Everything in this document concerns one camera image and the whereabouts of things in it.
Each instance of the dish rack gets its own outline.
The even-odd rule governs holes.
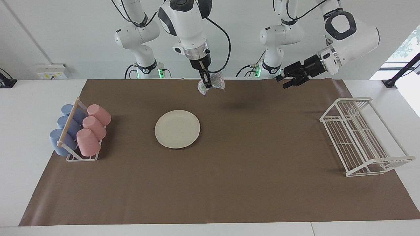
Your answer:
[[[70,111],[70,114],[68,115],[68,119],[67,122],[64,126],[63,132],[61,133],[60,139],[57,142],[57,147],[62,147],[65,150],[67,150],[70,154],[67,155],[66,157],[66,161],[68,162],[80,162],[80,161],[94,161],[94,160],[98,160],[98,156],[99,156],[99,152],[91,157],[84,157],[81,154],[78,154],[76,151],[78,151],[78,145],[76,147],[76,151],[73,151],[71,148],[69,148],[65,143],[64,143],[64,138],[67,134],[68,128],[70,127],[70,121],[73,119],[74,113],[76,113],[76,109],[80,108],[85,114],[87,114],[87,107],[80,101],[80,97],[77,97],[73,108]]]
[[[340,98],[320,118],[343,163],[347,177],[384,174],[415,160],[395,138],[371,101],[371,97]],[[391,157],[384,149],[363,115],[362,110],[368,107],[379,117],[403,151],[404,157]]]

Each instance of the wire rack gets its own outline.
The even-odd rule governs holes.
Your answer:
[[[60,139],[57,142],[57,147],[62,147],[65,150],[67,150],[69,152],[69,154],[67,155],[66,161],[68,162],[81,162],[81,161],[95,161],[98,160],[98,156],[99,153],[97,153],[96,155],[93,155],[91,157],[85,157],[80,153],[80,150],[78,149],[79,145],[77,145],[77,149],[76,150],[72,150],[69,146],[67,146],[67,144],[65,144],[64,142],[64,137],[67,134],[68,128],[70,126],[70,121],[72,120],[74,113],[76,112],[76,109],[80,108],[85,114],[87,114],[87,107],[80,101],[80,98],[77,97],[73,108],[70,111],[70,114],[68,115],[68,119],[67,122],[64,126],[63,131],[61,132],[61,136]]]
[[[371,101],[371,97],[337,99],[320,118],[343,163],[347,177],[383,174],[415,160],[395,138]],[[404,157],[391,157],[384,149],[363,115],[362,110],[366,108],[371,108],[376,113],[403,151]]]

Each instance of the black stand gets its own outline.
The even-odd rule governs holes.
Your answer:
[[[3,84],[0,84],[0,89],[11,89],[11,88],[13,88],[13,86],[15,86],[15,84],[18,80],[17,79],[8,79],[8,78],[4,77],[4,75],[2,73],[0,73],[0,81],[3,83]]]
[[[15,86],[17,79],[9,79],[8,83],[5,83],[5,85],[0,85],[0,89],[11,89],[13,86]]]
[[[395,86],[395,82],[399,78],[401,78],[401,76],[403,76],[410,68],[412,68],[418,61],[420,61],[420,53],[417,54],[417,56],[415,56],[413,60],[407,63],[405,67],[401,69],[392,79],[384,79],[382,83],[385,85],[385,87],[389,89],[397,89],[397,87]]]

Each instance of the electrical outlet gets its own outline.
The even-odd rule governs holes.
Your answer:
[[[45,71],[46,71],[46,70],[47,70],[46,68],[38,68],[38,69],[35,71],[35,74],[37,74],[38,79],[47,79],[47,78],[45,77]]]
[[[37,64],[36,74],[39,79],[68,79],[69,73],[64,64]]]

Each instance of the green indicator light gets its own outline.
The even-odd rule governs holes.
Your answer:
[[[255,77],[260,77],[260,75],[261,75],[261,69],[258,68],[257,72],[255,73]]]
[[[159,76],[160,76],[161,78],[165,77],[165,73],[163,72],[163,70],[162,70],[162,69],[159,69]]]

